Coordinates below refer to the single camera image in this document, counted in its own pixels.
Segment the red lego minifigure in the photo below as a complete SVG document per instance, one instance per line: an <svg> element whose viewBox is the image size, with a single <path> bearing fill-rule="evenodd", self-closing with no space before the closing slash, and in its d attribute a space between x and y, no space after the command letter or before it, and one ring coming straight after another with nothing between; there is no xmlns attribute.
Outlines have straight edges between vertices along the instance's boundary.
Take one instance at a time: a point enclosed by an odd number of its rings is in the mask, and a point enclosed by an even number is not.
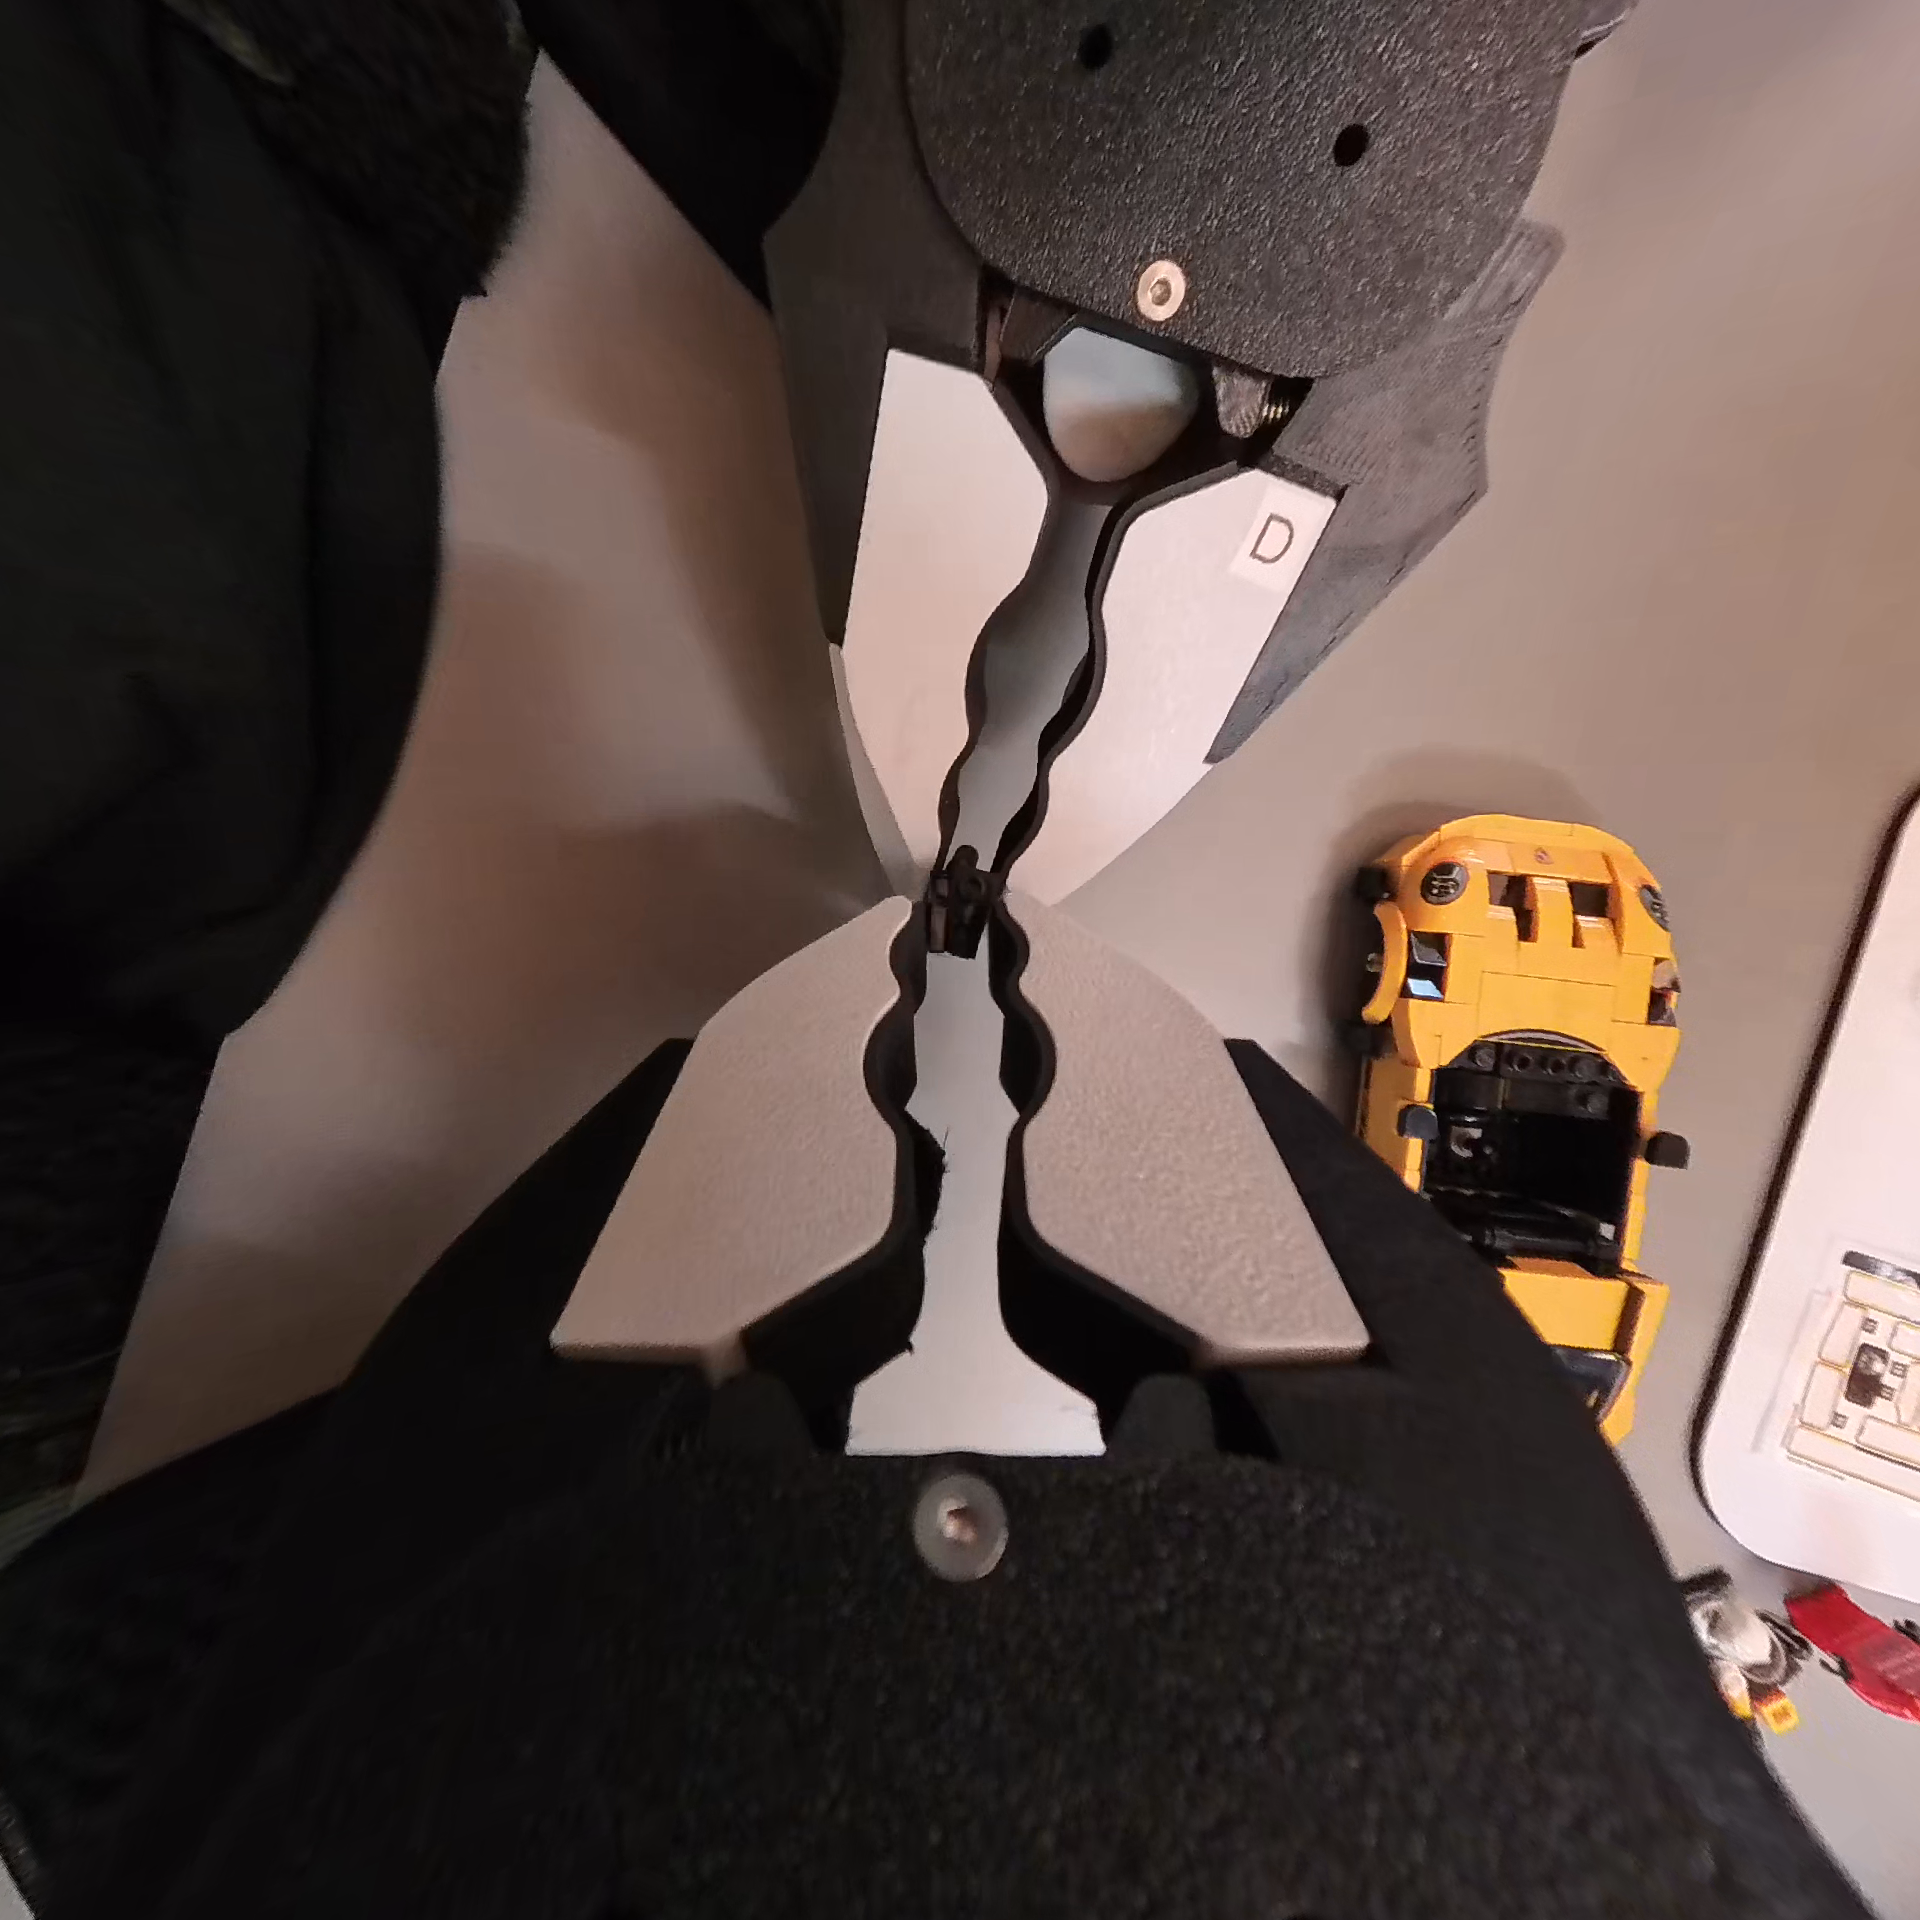
<svg viewBox="0 0 1920 1920"><path fill-rule="evenodd" d="M1918 1625L1891 1623L1841 1584L1822 1582L1786 1600L1793 1630L1875 1713L1918 1723Z"/></svg>

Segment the white and yellow lego piece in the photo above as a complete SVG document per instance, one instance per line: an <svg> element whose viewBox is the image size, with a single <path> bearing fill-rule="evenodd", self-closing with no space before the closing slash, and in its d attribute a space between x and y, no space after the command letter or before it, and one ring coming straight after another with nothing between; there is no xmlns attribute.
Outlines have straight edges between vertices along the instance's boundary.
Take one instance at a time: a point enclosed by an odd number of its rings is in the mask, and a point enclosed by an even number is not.
<svg viewBox="0 0 1920 1920"><path fill-rule="evenodd" d="M1679 1591L1728 1713L1756 1738L1794 1733L1801 1720L1791 1690L1814 1658L1811 1641L1752 1606L1721 1569L1683 1577Z"/></svg>

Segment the person's dark clothing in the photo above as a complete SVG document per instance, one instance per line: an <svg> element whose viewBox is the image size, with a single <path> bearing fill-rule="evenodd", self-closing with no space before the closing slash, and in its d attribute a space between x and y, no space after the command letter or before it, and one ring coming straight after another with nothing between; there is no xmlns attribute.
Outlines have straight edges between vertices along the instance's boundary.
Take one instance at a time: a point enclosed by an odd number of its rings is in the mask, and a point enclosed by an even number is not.
<svg viewBox="0 0 1920 1920"><path fill-rule="evenodd" d="M2 1510L58 1521L233 1029L384 802L537 56L732 274L842 5L2 8Z"/></svg>

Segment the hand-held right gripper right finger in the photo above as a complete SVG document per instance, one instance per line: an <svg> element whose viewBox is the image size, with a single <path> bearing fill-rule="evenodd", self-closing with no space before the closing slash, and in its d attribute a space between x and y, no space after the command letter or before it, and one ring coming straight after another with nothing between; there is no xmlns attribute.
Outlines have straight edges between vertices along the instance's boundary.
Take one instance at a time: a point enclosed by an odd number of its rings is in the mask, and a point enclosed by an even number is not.
<svg viewBox="0 0 1920 1920"><path fill-rule="evenodd" d="M1065 913L991 927L1016 1109L1000 1315L1102 1434L1152 1376L1351 1363L1370 1335L1230 1046Z"/></svg>

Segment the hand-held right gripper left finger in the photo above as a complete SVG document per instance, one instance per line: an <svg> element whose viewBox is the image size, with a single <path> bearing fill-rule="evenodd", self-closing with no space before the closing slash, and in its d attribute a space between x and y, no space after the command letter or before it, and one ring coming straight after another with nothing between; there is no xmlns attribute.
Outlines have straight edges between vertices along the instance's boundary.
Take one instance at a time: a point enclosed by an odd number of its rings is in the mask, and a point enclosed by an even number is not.
<svg viewBox="0 0 1920 1920"><path fill-rule="evenodd" d="M910 1102L921 901L887 896L699 1031L553 1327L564 1360L770 1378L844 1454L910 1352L942 1149Z"/></svg>

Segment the lego sticker sheet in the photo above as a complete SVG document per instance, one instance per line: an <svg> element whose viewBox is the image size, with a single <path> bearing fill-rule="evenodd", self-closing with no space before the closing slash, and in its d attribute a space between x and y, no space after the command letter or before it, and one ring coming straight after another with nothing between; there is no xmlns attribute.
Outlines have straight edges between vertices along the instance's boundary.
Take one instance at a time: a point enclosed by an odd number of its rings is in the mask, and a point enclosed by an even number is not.
<svg viewBox="0 0 1920 1920"><path fill-rule="evenodd" d="M1918 1273L1847 1248L1811 1297L1787 1373L1783 1454L1918 1501Z"/></svg>

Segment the white book stand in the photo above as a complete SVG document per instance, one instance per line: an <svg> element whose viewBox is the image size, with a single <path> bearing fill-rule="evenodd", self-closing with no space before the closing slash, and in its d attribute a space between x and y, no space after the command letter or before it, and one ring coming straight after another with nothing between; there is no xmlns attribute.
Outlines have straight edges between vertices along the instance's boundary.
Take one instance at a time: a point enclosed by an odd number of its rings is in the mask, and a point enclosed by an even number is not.
<svg viewBox="0 0 1920 1920"><path fill-rule="evenodd" d="M1915 806L1878 870L1697 1434L1702 1493L1743 1549L1915 1602L1918 1501L1783 1454L1786 1382L1811 1297L1847 1248L1918 1273Z"/></svg>

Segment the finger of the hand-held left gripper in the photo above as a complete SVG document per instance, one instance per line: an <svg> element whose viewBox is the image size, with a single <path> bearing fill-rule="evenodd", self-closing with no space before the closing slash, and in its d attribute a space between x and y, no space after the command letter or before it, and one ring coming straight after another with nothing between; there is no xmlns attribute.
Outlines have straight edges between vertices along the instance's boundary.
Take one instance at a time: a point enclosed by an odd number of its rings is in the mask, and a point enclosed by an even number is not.
<svg viewBox="0 0 1920 1920"><path fill-rule="evenodd" d="M1123 349L1056 345L1040 395L1028 440L984 375L884 358L834 690L899 896L958 846L996 857L1086 646L1068 574L1097 517L1071 509L1068 543L1048 552L1049 457L1071 479L1123 475Z"/></svg>
<svg viewBox="0 0 1920 1920"><path fill-rule="evenodd" d="M1146 504L1095 591L1097 689L1052 758L1019 893L1056 905L1203 781L1337 495L1242 469Z"/></svg>

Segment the yellow lego car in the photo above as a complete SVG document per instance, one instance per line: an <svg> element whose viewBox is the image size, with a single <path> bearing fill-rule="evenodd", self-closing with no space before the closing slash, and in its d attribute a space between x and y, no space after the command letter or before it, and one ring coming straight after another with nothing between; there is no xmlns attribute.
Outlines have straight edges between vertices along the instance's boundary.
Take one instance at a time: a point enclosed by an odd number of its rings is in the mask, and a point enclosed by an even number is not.
<svg viewBox="0 0 1920 1920"><path fill-rule="evenodd" d="M1687 1169L1660 1101L1683 1038L1664 889L1623 840L1474 814L1360 866L1355 1135L1503 1278L1623 1443L1668 1305L1649 1181Z"/></svg>

